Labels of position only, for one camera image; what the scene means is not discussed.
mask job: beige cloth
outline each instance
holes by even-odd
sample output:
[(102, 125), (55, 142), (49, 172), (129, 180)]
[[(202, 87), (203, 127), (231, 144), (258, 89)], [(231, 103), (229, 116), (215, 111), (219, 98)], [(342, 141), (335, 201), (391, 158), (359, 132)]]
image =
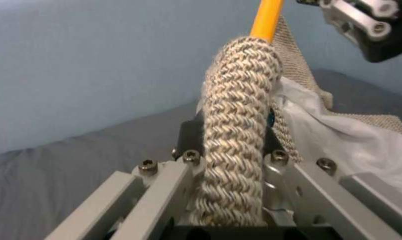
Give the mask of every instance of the beige cloth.
[(342, 114), (332, 112), (333, 97), (332, 94), (323, 91), (317, 85), (300, 49), (288, 28), (284, 17), (279, 18), (278, 27), (276, 29), (273, 45), (281, 57), (283, 62), (283, 75), (297, 82), (303, 87), (315, 91), (322, 97), (323, 107), (329, 115), (345, 116), (360, 120), (372, 126), (389, 129), (402, 134), (402, 121), (394, 115), (362, 115), (362, 114)]

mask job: woven fabric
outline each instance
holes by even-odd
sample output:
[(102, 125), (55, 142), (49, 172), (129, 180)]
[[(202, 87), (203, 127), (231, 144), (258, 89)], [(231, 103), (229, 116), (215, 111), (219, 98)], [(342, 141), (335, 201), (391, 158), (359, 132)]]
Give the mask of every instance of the woven fabric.
[(205, 172), (194, 225), (262, 226), (262, 149), (274, 83), (282, 64), (271, 44), (252, 37), (228, 43), (207, 73)]
[(332, 95), (321, 90), (317, 85), (309, 66), (302, 56), (300, 49), (297, 47), (284, 17), (279, 18), (273, 46), (281, 57), (283, 63), (283, 75), (320, 95), (323, 100), (323, 107), (326, 114), (357, 119), (366, 124), (389, 129), (402, 134), (402, 121), (394, 115), (342, 114), (330, 111), (329, 109), (331, 109), (333, 105)]

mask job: braided rope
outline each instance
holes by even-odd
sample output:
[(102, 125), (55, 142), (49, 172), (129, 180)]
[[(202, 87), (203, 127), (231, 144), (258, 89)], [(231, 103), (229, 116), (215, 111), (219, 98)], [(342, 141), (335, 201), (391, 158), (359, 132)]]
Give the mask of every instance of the braided rope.
[(242, 37), (218, 54), (204, 84), (206, 169), (194, 225), (261, 226), (262, 148), (281, 62), (267, 42)]

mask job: gray fabric surface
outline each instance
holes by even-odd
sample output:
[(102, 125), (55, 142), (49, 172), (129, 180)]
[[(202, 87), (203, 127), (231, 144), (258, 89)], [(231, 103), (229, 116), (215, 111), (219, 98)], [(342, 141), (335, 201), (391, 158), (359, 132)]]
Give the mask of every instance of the gray fabric surface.
[(0, 154), (0, 240), (47, 236), (114, 171), (167, 161), (196, 103), (48, 145)]
[(333, 94), (334, 112), (389, 114), (402, 121), (402, 95), (335, 71), (317, 69), (312, 72), (319, 87)]

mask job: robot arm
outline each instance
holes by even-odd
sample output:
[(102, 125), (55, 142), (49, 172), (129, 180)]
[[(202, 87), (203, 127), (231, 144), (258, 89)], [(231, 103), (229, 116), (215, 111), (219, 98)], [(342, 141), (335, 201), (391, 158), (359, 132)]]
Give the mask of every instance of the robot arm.
[(328, 24), (373, 63), (402, 53), (402, 0), (297, 0), (319, 6)]

